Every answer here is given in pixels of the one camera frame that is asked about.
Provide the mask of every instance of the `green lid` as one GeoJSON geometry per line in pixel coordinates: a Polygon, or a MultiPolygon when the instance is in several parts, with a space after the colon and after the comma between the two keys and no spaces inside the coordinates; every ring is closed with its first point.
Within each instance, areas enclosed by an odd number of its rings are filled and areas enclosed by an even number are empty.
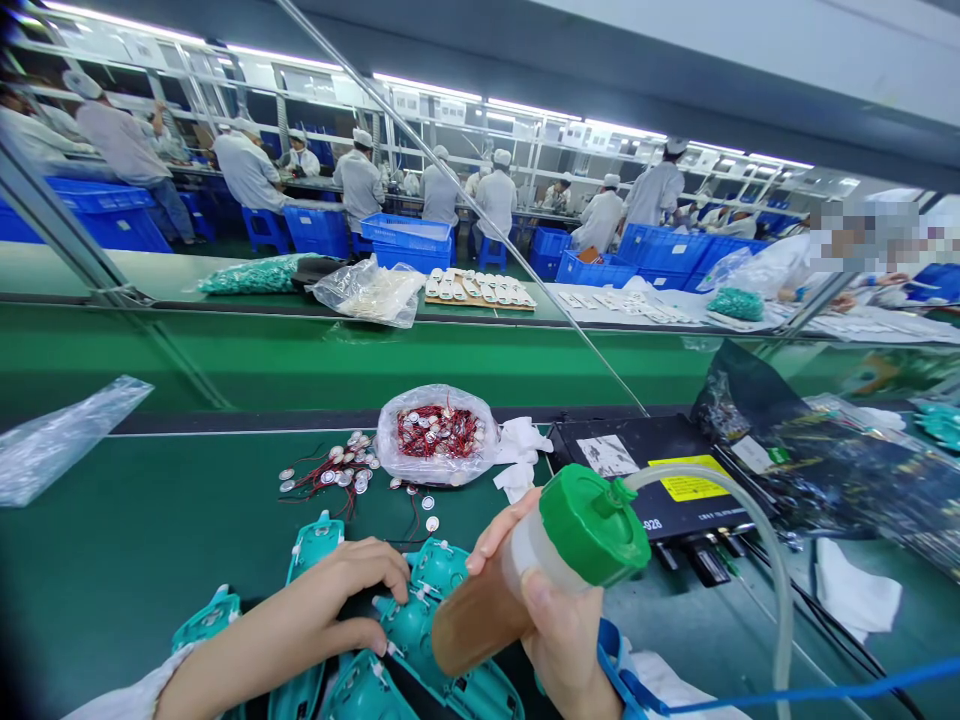
{"type": "Polygon", "coordinates": [[[543,489],[540,515],[560,557],[586,582],[610,587],[643,570],[650,542],[630,503],[637,493],[583,465],[567,465],[543,489]]]}

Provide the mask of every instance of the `yellow label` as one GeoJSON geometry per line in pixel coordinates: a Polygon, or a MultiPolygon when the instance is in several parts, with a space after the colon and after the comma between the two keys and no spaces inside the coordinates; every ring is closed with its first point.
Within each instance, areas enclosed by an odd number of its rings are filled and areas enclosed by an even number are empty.
{"type": "MultiPolygon", "coordinates": [[[[650,461],[651,465],[668,465],[670,463],[702,465],[710,470],[715,470],[721,475],[730,477],[727,471],[720,466],[720,463],[713,459],[712,455],[695,455],[689,458],[670,458],[668,460],[650,461]]],[[[676,502],[702,500],[708,497],[719,497],[721,495],[730,494],[716,483],[712,483],[709,480],[702,480],[701,478],[675,477],[667,478],[666,480],[661,480],[660,482],[663,483],[663,486],[667,489],[667,492],[670,493],[670,497],[672,497],[676,502]]]]}

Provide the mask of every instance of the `brown liquid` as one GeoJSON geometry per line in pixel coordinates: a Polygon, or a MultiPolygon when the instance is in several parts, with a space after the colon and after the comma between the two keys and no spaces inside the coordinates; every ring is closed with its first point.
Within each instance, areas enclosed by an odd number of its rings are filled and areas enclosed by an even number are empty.
{"type": "Polygon", "coordinates": [[[519,640],[534,624],[503,575],[504,538],[483,572],[471,575],[437,608],[433,619],[433,656],[449,677],[460,677],[519,640]]]}

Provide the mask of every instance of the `hand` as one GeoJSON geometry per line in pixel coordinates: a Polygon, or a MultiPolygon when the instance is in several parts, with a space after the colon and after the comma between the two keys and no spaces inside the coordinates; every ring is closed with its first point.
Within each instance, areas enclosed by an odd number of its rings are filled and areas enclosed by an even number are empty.
{"type": "MultiPolygon", "coordinates": [[[[520,519],[536,508],[541,488],[534,488],[493,519],[483,531],[467,570],[477,575],[520,519]]],[[[538,569],[521,579],[523,601],[536,630],[521,638],[543,689],[566,720],[619,720],[623,704],[597,661],[597,633],[603,589],[583,595],[561,593],[538,569]]]]}
{"type": "Polygon", "coordinates": [[[346,599],[383,583],[400,604],[410,569],[396,550],[367,538],[345,542],[184,660],[161,693],[155,720],[207,720],[269,692],[347,650],[387,650],[376,620],[336,617],[346,599]]]}

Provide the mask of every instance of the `transparent tube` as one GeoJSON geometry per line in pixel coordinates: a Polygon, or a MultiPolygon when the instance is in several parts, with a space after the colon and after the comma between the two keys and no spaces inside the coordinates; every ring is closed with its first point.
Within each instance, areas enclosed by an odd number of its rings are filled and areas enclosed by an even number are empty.
{"type": "MultiPolygon", "coordinates": [[[[700,465],[669,464],[644,468],[624,479],[631,490],[672,477],[697,477],[716,483],[727,490],[747,511],[756,523],[760,537],[770,548],[770,563],[773,569],[773,586],[777,592],[777,649],[773,657],[773,689],[786,690],[790,686],[790,660],[793,649],[793,598],[790,594],[790,574],[778,552],[779,543],[773,526],[757,502],[732,478],[700,465]]],[[[790,705],[782,701],[777,703],[779,720],[790,720],[790,705]]]]}

